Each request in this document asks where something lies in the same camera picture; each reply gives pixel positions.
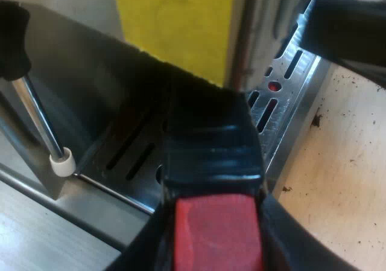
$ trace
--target wooden surface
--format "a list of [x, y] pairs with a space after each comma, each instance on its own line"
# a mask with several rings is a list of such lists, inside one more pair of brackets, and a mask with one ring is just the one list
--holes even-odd
[[362, 270], [386, 270], [386, 92], [343, 68], [289, 172], [279, 202]]

